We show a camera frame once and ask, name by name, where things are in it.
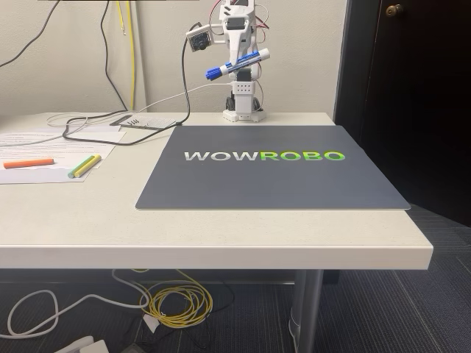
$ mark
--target metal table leg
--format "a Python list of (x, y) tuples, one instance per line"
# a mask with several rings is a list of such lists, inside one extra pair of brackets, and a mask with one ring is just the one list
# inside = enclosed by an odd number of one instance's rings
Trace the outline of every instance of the metal table leg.
[(293, 306), (291, 308), (291, 317), (289, 319), (289, 332), (293, 336), (294, 346), (300, 344), (302, 303), (304, 299), (304, 286), (306, 283), (306, 271), (296, 271), (296, 279), (294, 281)]
[(313, 353), (323, 270), (298, 271), (289, 330), (297, 353)]

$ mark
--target blue marker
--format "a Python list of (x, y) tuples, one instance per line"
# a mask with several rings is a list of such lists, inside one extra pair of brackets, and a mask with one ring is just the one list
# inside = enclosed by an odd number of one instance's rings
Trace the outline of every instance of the blue marker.
[(237, 59), (237, 64), (235, 65), (232, 65), (231, 63), (226, 63), (226, 65), (223, 65), (219, 68), (217, 66), (215, 68), (210, 68), (206, 71), (206, 78), (213, 81), (223, 75), (230, 74), (233, 71), (240, 70), (241, 68), (256, 64), (268, 58), (270, 58), (270, 52), (268, 51), (268, 49), (254, 51), (253, 53), (244, 55), (243, 57), (239, 57)]

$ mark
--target wall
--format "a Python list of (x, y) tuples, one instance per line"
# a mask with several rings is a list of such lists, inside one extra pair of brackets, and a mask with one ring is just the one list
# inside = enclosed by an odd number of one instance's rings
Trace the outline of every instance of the wall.
[[(266, 42), (272, 57), (263, 62), (260, 80), (264, 107), (272, 112), (326, 112), (333, 116), (347, 0), (258, 0), (269, 8)], [(183, 91), (180, 53), (184, 33), (197, 21), (208, 23), (214, 0), (140, 1), (146, 93), (156, 101)], [(265, 10), (257, 7), (258, 17)], [(204, 72), (227, 62), (225, 46), (186, 53), (189, 87), (208, 83)], [(227, 77), (217, 82), (226, 82)], [(222, 111), (226, 87), (191, 93), (193, 111)], [(162, 103), (151, 111), (185, 111), (184, 98)]]
[[(347, 0), (260, 0), (270, 11), (266, 45), (272, 58), (260, 80), (264, 107), (272, 112), (327, 112), (333, 116)], [(138, 1), (145, 82), (138, 67), (137, 107), (183, 91), (180, 55), (184, 34), (197, 21), (208, 22), (213, 0)], [(51, 1), (3, 1), (0, 11), (0, 63), (10, 59), (40, 30)], [(105, 1), (65, 1), (54, 11), (40, 39), (13, 64), (0, 68), (0, 114), (45, 111), (111, 111), (119, 100), (104, 74), (105, 49), (99, 22)], [(263, 8), (257, 8), (264, 18)], [(116, 4), (105, 19), (110, 44), (109, 72), (129, 102), (130, 54), (121, 34)], [(140, 63), (140, 51), (137, 63)], [(207, 68), (228, 59), (224, 46), (186, 53), (189, 88), (208, 83)], [(218, 81), (226, 82), (227, 78)], [(191, 93), (193, 111), (222, 111), (226, 87)], [(184, 98), (150, 111), (185, 111)]]
[[(38, 0), (1, 2), (0, 63), (17, 55), (39, 33), (53, 4)], [(0, 68), (0, 115), (121, 108), (105, 76), (105, 45), (99, 25), (105, 5), (106, 1), (64, 1), (57, 5), (41, 37), (15, 62)], [(129, 105), (130, 42), (122, 35), (116, 11), (116, 3), (111, 1), (104, 21), (110, 50), (108, 71)], [(145, 93), (138, 40), (136, 45), (136, 104), (142, 107)]]

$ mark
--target gray carpet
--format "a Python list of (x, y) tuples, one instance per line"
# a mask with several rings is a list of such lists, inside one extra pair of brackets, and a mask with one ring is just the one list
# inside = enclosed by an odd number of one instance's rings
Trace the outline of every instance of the gray carpet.
[[(408, 211), (435, 246), (428, 271), (343, 271), (337, 285), (322, 289), (315, 352), (471, 352), (471, 229), (413, 207)], [(223, 285), (208, 285), (215, 308), (231, 300)], [(0, 332), (10, 308), (31, 291), (50, 288), (65, 307), (87, 293), (135, 302), (122, 285), (0, 284)], [(158, 327), (154, 335), (138, 314), (96, 300), (61, 316), (57, 328), (34, 340), (2, 340), (0, 352), (51, 353), (85, 335), (104, 339), (110, 353), (133, 341), (146, 352), (294, 353), (287, 323), (290, 285), (231, 285), (235, 302), (188, 332)], [(28, 300), (13, 320), (24, 331), (53, 312), (46, 296)], [(208, 344), (210, 348), (199, 349)]]

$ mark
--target dark door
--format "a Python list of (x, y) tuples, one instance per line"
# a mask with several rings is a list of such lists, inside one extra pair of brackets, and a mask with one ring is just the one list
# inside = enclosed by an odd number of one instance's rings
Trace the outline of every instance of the dark door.
[(467, 225), (470, 88), (470, 0), (381, 2), (362, 146), (409, 202)]

